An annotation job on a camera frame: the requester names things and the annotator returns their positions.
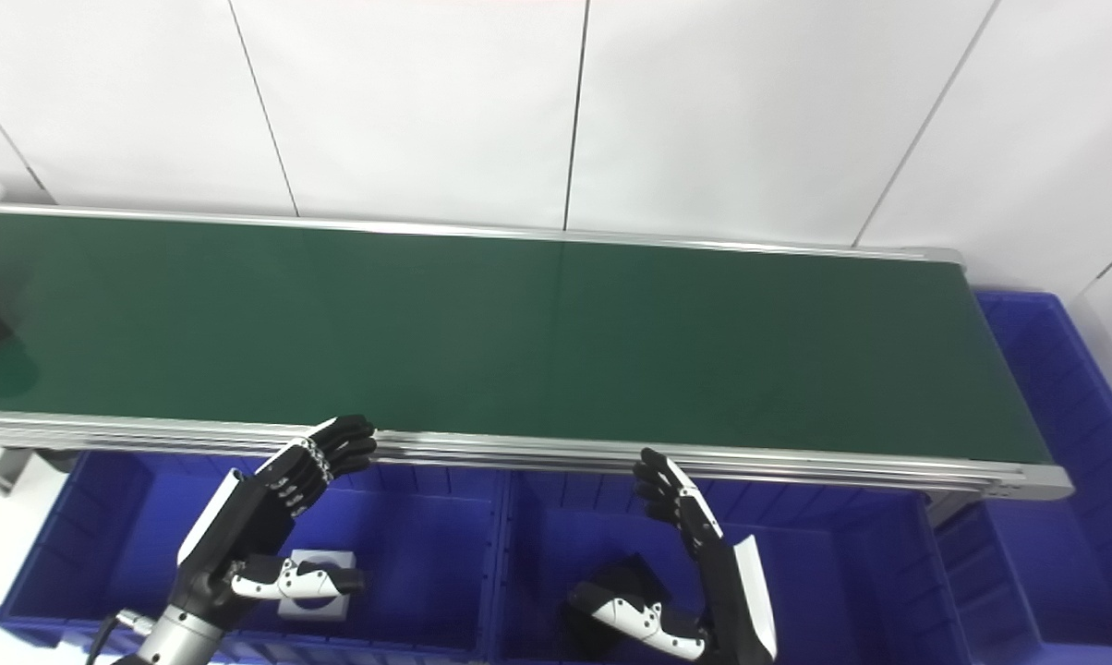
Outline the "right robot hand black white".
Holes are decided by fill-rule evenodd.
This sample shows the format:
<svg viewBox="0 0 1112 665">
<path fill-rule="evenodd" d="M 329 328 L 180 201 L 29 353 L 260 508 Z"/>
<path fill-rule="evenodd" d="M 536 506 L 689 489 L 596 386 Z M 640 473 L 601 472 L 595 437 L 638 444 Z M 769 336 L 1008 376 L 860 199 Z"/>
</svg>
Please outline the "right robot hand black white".
<svg viewBox="0 0 1112 665">
<path fill-rule="evenodd" d="M 699 572 L 699 616 L 671 608 L 661 580 L 633 555 L 574 586 L 567 607 L 574 634 L 589 651 L 610 639 L 604 631 L 692 664 L 772 664 L 780 655 L 774 606 L 754 535 L 732 544 L 698 485 L 666 454 L 641 451 L 633 467 L 646 514 L 675 527 Z"/>
</svg>

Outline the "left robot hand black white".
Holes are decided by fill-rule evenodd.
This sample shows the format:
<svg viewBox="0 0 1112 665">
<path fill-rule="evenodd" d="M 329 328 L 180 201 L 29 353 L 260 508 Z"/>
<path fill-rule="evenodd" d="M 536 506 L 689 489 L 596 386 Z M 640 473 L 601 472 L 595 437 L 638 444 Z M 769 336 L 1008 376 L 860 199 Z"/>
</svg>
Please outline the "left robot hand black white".
<svg viewBox="0 0 1112 665">
<path fill-rule="evenodd" d="M 255 473 L 228 472 L 177 553 L 169 611 L 226 633 L 260 601 L 361 592 L 363 572 L 297 563 L 279 550 L 334 479 L 366 470 L 374 434 L 361 414 L 334 417 L 296 435 Z"/>
</svg>

